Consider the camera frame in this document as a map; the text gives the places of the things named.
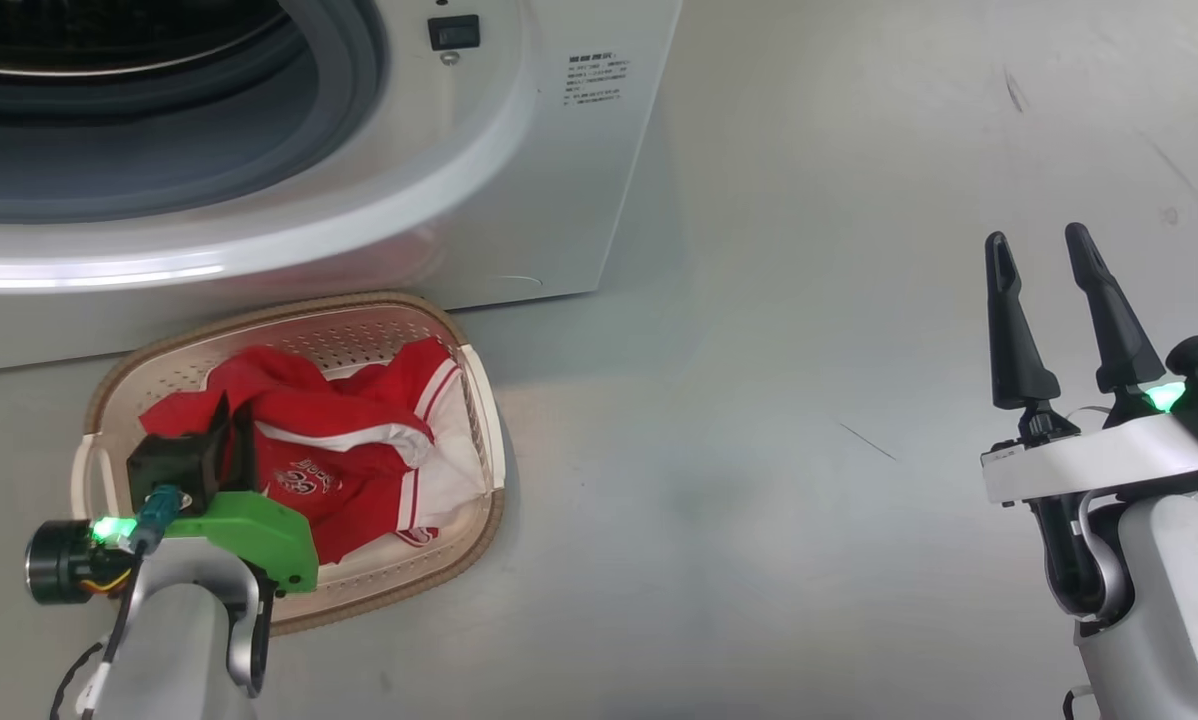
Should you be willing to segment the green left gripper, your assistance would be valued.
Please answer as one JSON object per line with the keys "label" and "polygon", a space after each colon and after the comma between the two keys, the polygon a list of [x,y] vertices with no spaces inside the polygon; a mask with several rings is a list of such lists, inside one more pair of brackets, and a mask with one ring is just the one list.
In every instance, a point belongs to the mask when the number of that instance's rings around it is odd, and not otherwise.
{"label": "green left gripper", "polygon": [[[149,536],[156,515],[145,506],[133,518],[46,521],[28,541],[29,594],[40,605],[116,595],[137,577],[138,541]],[[300,512],[270,497],[225,492],[216,495],[202,515],[165,519],[149,556],[171,541],[200,539],[260,570],[276,592],[307,594],[316,588],[319,561],[310,525]]]}

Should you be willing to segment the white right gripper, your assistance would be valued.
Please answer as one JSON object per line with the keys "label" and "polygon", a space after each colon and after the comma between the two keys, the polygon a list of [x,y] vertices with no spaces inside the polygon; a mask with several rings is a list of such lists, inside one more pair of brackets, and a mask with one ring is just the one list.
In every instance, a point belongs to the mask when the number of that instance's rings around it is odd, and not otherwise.
{"label": "white right gripper", "polygon": [[1052,409],[1051,401],[1061,395],[1059,379],[1043,365],[1034,341],[1005,232],[991,232],[984,260],[992,404],[1019,411],[1023,444],[980,456],[992,503],[1087,494],[1198,471],[1198,438],[1174,415],[1161,415],[1142,388],[1160,381],[1166,370],[1091,232],[1073,222],[1065,228],[1065,241],[1076,286],[1091,311],[1099,392],[1114,397],[1114,404],[1105,429],[1083,436]]}

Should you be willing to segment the red and white garment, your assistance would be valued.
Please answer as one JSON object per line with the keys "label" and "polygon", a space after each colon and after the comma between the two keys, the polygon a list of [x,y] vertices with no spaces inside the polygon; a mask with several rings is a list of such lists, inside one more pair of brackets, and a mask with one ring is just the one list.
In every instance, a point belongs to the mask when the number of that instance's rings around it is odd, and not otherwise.
{"label": "red and white garment", "polygon": [[305,516],[320,564],[385,536],[424,546],[484,496],[462,369],[435,338],[346,379],[276,347],[244,347],[201,389],[161,398],[139,420],[155,436],[201,432],[220,401],[250,411],[260,492]]}

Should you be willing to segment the cream perforated laundry basket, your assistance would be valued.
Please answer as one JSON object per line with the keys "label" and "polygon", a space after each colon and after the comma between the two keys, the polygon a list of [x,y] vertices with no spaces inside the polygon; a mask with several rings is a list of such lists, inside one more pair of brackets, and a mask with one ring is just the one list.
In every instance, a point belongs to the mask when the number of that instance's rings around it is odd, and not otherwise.
{"label": "cream perforated laundry basket", "polygon": [[387,537],[337,565],[317,587],[276,603],[273,634],[305,633],[385,609],[449,582],[474,565],[497,536],[506,506],[506,442],[483,359],[454,320],[426,300],[399,292],[352,294],[229,316],[138,347],[105,374],[84,415],[81,444],[69,471],[75,518],[132,512],[125,459],[143,438],[139,415],[173,392],[196,389],[229,355],[253,345],[311,359],[329,379],[393,359],[404,343],[436,337],[462,370],[462,403],[483,494],[462,506],[425,546]]}

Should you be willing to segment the white front-loading washing machine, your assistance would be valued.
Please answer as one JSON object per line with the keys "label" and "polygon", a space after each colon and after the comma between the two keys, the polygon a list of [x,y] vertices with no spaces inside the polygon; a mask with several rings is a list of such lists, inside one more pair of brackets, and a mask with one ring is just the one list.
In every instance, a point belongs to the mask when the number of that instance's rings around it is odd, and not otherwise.
{"label": "white front-loading washing machine", "polygon": [[595,290],[683,0],[0,0],[0,369]]}

